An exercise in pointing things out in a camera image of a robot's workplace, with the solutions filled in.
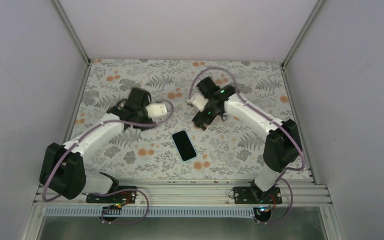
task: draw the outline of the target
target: metal frame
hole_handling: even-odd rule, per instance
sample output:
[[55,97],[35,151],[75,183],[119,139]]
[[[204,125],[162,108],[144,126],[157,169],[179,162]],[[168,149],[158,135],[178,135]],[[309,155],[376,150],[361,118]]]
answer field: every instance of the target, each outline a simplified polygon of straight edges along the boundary
[[81,57],[83,58],[83,60],[84,60],[84,62],[86,64],[89,64],[90,63],[90,58],[86,54],[86,51],[83,48],[83,45],[80,42],[80,39],[79,39],[79,37],[76,34],[76,31],[74,30],[72,24],[70,23],[69,17],[67,16],[66,12],[64,11],[63,6],[61,5],[59,0],[52,0],[52,2],[54,4],[56,10],[59,13],[59,16],[61,17],[62,21],[64,22],[64,25],[65,25],[68,33],[70,34],[71,38],[73,39],[74,44],[75,44],[77,50],[81,54]]
[[[76,35],[64,9],[62,8],[59,0],[52,0],[55,4],[57,11],[59,12],[63,22],[65,23],[68,32],[70,33],[73,41],[78,48],[80,54],[82,55],[88,67],[85,71],[81,87],[75,102],[75,106],[70,118],[69,125],[67,127],[66,134],[64,136],[64,141],[68,141],[71,137],[73,131],[74,122],[77,116],[78,109],[80,107],[81,99],[86,87],[86,83],[91,71],[90,59],[87,56],[79,38]],[[301,126],[299,124],[297,111],[295,108],[295,103],[291,96],[291,90],[288,84],[288,79],[286,77],[286,66],[288,65],[291,57],[302,41],[304,35],[306,34],[308,28],[314,21],[317,12],[320,7],[323,5],[325,0],[318,0],[312,10],[310,16],[307,19],[307,22],[303,26],[301,32],[299,33],[297,39],[292,45],[289,53],[287,54],[282,66],[282,77],[285,83],[286,92],[289,97],[289,102],[292,109],[292,114],[295,118],[295,121],[301,131]],[[308,151],[304,140],[301,139],[303,143],[303,151],[307,156],[307,164],[310,166],[310,161],[308,158]],[[308,169],[312,179],[300,179],[300,180],[289,180],[291,185],[292,193],[294,196],[294,207],[319,207],[320,213],[323,219],[324,228],[326,231],[326,236],[328,240],[343,240],[343,235],[339,227],[338,219],[336,217],[332,200],[326,185],[316,185],[316,176],[314,170],[311,171]],[[236,205],[235,201],[229,197],[229,191],[233,187],[240,186],[249,186],[250,179],[234,179],[234,180],[214,180],[214,179],[197,179],[197,180],[179,180],[179,179],[122,179],[120,185],[123,186],[137,186],[138,189],[143,190],[152,204],[152,209],[156,211],[155,216],[159,216],[161,213],[160,210],[167,210],[169,213],[172,213],[171,210],[188,210],[188,209],[202,209],[208,211],[210,214],[211,209],[218,210],[220,209],[223,213],[232,213],[231,211],[249,211],[253,207],[261,207],[258,204],[245,204],[245,205]],[[279,207],[287,207],[290,202],[290,191],[288,187],[282,182],[279,184],[280,192],[282,194],[283,203],[279,204]],[[84,209],[91,209],[91,211],[96,211],[107,204],[100,203],[86,203],[86,196],[80,195],[72,200],[65,198],[58,198],[52,203],[43,202],[41,198],[43,186],[39,186],[33,205],[30,209],[30,213],[27,217],[26,224],[24,226],[21,239],[22,240],[35,240],[40,236],[42,223],[44,216],[49,214],[50,216],[55,216],[55,214],[62,214],[65,216],[79,216],[80,213],[85,213]],[[55,192],[49,190],[48,195],[56,195]],[[132,209],[133,213],[138,213],[144,210],[146,202],[143,196],[138,195],[136,197],[136,203],[132,204],[129,207],[125,207],[127,210]],[[168,214],[166,217],[178,217],[178,214]]]
[[67,130],[65,131],[64,143],[69,141],[72,137],[74,123],[77,117],[77,112],[79,111],[80,104],[82,103],[83,93],[85,92],[86,83],[88,82],[89,74],[91,73],[91,68],[92,68],[92,64],[89,63],[87,65],[86,71],[84,72],[83,79],[81,80],[81,85],[77,93],[77,98],[75,99],[74,108],[73,108],[73,111],[71,112],[71,117],[68,122]]
[[285,84],[286,94],[287,94],[287,97],[289,99],[290,109],[292,110],[292,115],[293,115],[294,121],[295,121],[296,125],[298,126],[299,137],[300,137],[301,143],[302,143],[301,144],[302,145],[302,151],[303,151],[304,156],[305,156],[305,163],[307,164],[307,166],[310,167],[308,169],[308,173],[313,178],[314,184],[318,184],[318,172],[317,172],[317,169],[315,169],[314,166],[311,164],[311,157],[309,156],[307,144],[306,144],[306,141],[303,137],[303,129],[301,128],[300,119],[299,119],[298,113],[297,113],[297,108],[295,107],[295,101],[294,101],[294,98],[292,96],[291,88],[289,86],[288,78],[286,76],[285,70],[286,70],[285,67],[283,67],[281,70],[282,78],[283,78],[283,82]]
[[[121,186],[137,186],[145,192],[154,207],[261,207],[261,204],[235,204],[229,197],[233,187],[248,187],[251,180],[174,180],[160,181],[158,179],[131,179],[120,182]],[[326,185],[314,185],[310,180],[290,180],[295,207],[328,207],[332,201]],[[287,207],[290,201],[290,191],[286,184],[280,183],[280,193],[283,203],[279,207]],[[79,195],[72,200],[63,197],[52,202],[42,201],[43,186],[39,187],[33,205],[47,206],[107,206],[104,203],[86,203],[86,196]],[[47,196],[53,197],[56,192],[48,190]],[[144,197],[136,197],[134,207],[146,206]]]
[[292,47],[290,48],[289,52],[287,53],[285,60],[282,63],[282,67],[286,67],[291,60],[292,56],[294,55],[295,51],[297,50],[298,46],[300,45],[301,41],[303,40],[304,36],[306,35],[308,29],[310,28],[311,24],[314,22],[314,19],[317,16],[317,13],[320,11],[320,8],[322,7],[323,3],[326,0],[318,0],[314,8],[312,9],[310,15],[307,18],[307,21],[305,22],[304,26],[302,27],[301,31],[299,32],[298,36],[295,39],[295,42],[293,43]]
[[[47,206],[49,217],[101,217],[102,206]],[[104,217],[137,218],[145,215],[144,206],[123,206],[104,214]],[[202,207],[202,206],[150,206],[147,218],[245,218],[254,217],[252,207]]]
[[45,216],[45,206],[33,205],[28,214],[27,221],[21,233],[21,240],[37,239]]
[[323,219],[327,240],[344,240],[334,207],[321,206],[320,213],[321,219]]

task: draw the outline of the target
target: orange flower pattern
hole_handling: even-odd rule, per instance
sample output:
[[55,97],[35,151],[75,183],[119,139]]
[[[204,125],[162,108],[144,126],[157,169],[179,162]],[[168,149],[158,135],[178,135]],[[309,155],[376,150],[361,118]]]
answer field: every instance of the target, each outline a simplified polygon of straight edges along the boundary
[[[228,67],[237,76],[241,92],[267,113],[292,118],[288,95],[277,63],[187,60],[94,59],[75,120],[73,138],[98,123],[114,103],[131,88],[151,92],[152,100],[170,99],[174,117],[167,123],[140,131],[128,128],[114,136],[90,159],[87,170],[103,170],[116,178],[140,179],[253,179],[264,164],[264,139],[240,120],[228,116],[207,130],[195,127],[196,110],[185,104],[194,77],[207,66]],[[209,71],[221,87],[232,80],[223,71]],[[171,135],[186,130],[197,151],[196,159],[182,162]],[[298,159],[292,167],[301,165]],[[287,179],[309,178],[308,172],[288,172]]]

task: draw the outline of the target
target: gray leaf pattern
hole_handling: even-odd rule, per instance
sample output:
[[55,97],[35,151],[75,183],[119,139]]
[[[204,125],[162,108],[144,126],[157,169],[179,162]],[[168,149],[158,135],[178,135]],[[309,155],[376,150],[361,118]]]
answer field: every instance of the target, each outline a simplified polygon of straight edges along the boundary
[[104,155],[109,157],[109,158],[112,158],[114,157],[117,153],[119,153],[121,151],[120,148],[116,147],[116,146],[111,146],[110,148],[106,149],[105,152],[104,152]]
[[135,163],[135,160],[136,160],[135,152],[134,152],[134,151],[128,151],[128,152],[124,155],[123,160],[124,160],[127,164],[134,164],[134,163]]
[[[245,125],[237,116],[214,121],[206,131],[197,129],[192,118],[197,111],[186,105],[190,84],[207,66],[228,69],[238,87],[252,103],[267,113],[287,120],[292,118],[281,67],[272,62],[189,61],[152,59],[95,59],[72,136],[90,129],[109,107],[127,98],[130,89],[143,88],[152,100],[169,99],[174,116],[165,124],[140,131],[127,128],[113,137],[90,159],[84,159],[89,171],[102,171],[123,179],[253,179],[264,165],[265,139]],[[200,79],[211,76],[220,87],[231,82],[221,71],[211,70]],[[171,135],[185,130],[197,152],[197,158],[182,162]],[[290,167],[301,166],[301,159]],[[287,179],[309,178],[308,172],[290,171]]]
[[251,156],[251,154],[252,153],[250,151],[242,149],[240,152],[237,153],[236,158],[245,162],[248,157]]

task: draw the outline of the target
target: floral tablecloth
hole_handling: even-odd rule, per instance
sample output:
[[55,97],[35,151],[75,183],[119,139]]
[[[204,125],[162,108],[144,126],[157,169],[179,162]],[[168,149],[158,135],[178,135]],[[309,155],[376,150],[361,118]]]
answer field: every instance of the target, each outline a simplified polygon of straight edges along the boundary
[[[174,117],[146,131],[129,128],[105,144],[85,168],[102,171],[120,179],[253,179],[264,164],[265,140],[237,117],[211,124],[203,131],[192,118],[197,110],[186,105],[195,76],[208,66],[228,69],[239,82],[241,92],[271,115],[292,118],[281,67],[272,62],[189,61],[147,59],[95,59],[91,67],[72,137],[91,128],[106,110],[129,95],[132,87],[151,93],[153,100],[169,99]],[[217,85],[231,80],[212,70]],[[171,135],[186,130],[197,151],[197,158],[182,162]],[[298,158],[291,164],[299,167]],[[307,179],[308,172],[288,172],[287,179]]]

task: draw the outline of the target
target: fern leaf pattern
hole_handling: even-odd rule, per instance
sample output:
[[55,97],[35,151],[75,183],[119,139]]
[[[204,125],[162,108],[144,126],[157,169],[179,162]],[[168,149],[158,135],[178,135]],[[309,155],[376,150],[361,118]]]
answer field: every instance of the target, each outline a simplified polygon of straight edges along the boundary
[[[265,138],[245,124],[243,116],[228,115],[225,121],[218,117],[205,131],[192,122],[197,111],[186,105],[186,99],[193,79],[208,66],[228,69],[238,81],[240,92],[263,111],[281,120],[293,117],[278,63],[94,59],[76,114],[73,138],[99,124],[110,107],[129,97],[132,88],[150,92],[152,102],[169,99],[174,112],[164,124],[146,130],[131,126],[125,129],[114,123],[111,127],[115,132],[107,132],[108,142],[83,160],[85,169],[121,179],[182,180],[192,184],[197,180],[218,183],[254,179],[265,164]],[[211,77],[221,88],[232,82],[230,75],[221,70],[207,71],[198,81],[205,77]],[[172,139],[172,134],[183,130],[197,153],[187,162],[182,161]],[[291,163],[293,168],[300,166],[299,157]],[[305,179],[309,175],[307,171],[291,171],[284,177]]]

